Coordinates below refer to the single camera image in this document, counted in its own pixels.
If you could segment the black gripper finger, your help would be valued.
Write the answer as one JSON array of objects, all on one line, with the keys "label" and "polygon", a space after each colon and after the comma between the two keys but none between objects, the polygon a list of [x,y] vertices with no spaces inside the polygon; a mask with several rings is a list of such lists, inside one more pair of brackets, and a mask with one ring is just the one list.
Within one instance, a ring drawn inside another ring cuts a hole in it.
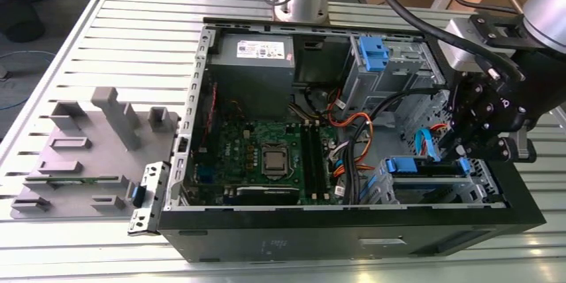
[{"label": "black gripper finger", "polygon": [[451,114],[464,112],[492,114],[496,84],[498,81],[486,74],[456,74],[450,87],[448,110]]},{"label": "black gripper finger", "polygon": [[480,160],[495,159],[495,132],[475,115],[452,112],[450,129],[444,133],[444,160],[462,156]]}]

